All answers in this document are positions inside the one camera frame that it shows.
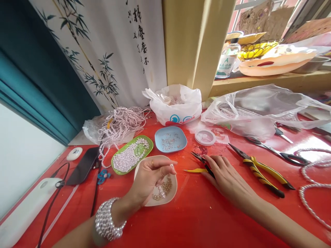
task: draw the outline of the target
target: black phone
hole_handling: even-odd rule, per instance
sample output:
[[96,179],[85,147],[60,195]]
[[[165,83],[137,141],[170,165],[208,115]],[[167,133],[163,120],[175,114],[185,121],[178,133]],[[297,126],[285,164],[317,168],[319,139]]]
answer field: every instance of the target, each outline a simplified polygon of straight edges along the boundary
[[77,185],[85,181],[91,168],[98,159],[98,152],[99,147],[90,148],[86,151],[81,161],[69,177],[67,185]]

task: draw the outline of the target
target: white wall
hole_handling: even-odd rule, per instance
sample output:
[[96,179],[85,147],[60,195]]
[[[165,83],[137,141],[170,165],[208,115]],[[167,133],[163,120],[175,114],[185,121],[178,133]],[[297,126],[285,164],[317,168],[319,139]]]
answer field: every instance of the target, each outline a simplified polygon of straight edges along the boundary
[[0,103],[0,219],[64,149]]

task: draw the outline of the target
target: pearl bracelet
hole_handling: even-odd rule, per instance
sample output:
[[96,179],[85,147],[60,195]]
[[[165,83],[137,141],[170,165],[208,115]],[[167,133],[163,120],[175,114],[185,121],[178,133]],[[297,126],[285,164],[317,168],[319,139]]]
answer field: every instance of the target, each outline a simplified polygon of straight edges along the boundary
[[118,199],[118,197],[115,197],[102,203],[96,214],[96,231],[99,236],[109,241],[120,238],[126,224],[126,222],[124,222],[120,227],[115,227],[111,217],[111,206]]

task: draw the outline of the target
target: yellow-handled pliers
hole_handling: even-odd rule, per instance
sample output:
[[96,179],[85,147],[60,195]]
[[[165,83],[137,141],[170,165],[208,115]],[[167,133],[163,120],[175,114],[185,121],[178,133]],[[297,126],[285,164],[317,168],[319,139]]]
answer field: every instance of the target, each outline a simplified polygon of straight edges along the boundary
[[249,168],[251,169],[251,171],[253,172],[254,176],[256,176],[258,178],[258,180],[265,185],[269,190],[271,190],[275,195],[277,195],[280,198],[284,198],[284,192],[279,190],[278,188],[276,188],[271,182],[269,182],[263,175],[262,173],[259,171],[258,167],[265,170],[266,172],[268,172],[270,175],[272,175],[274,178],[277,179],[277,181],[279,181],[285,188],[287,189],[291,189],[291,190],[295,190],[295,188],[281,175],[279,174],[277,171],[275,171],[274,169],[270,168],[269,166],[258,162],[255,157],[250,157],[248,156],[246,153],[244,153],[243,151],[239,150],[238,148],[236,148],[235,146],[231,145],[229,143],[229,145],[233,148],[233,150],[238,153],[238,155],[240,157],[243,158],[243,163],[248,165]]

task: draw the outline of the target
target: hand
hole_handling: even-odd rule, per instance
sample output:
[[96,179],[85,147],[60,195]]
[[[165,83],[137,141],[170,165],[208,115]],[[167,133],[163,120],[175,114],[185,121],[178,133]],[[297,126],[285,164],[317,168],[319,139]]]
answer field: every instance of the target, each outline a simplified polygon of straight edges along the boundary
[[168,174],[177,174],[170,164],[176,165],[171,160],[144,160],[140,163],[136,178],[126,197],[129,197],[139,207],[145,206],[152,197],[155,186],[162,183]]
[[237,208],[247,213],[251,210],[252,204],[256,205],[263,202],[226,157],[204,155],[204,158],[211,166],[216,179],[208,173],[202,174]]

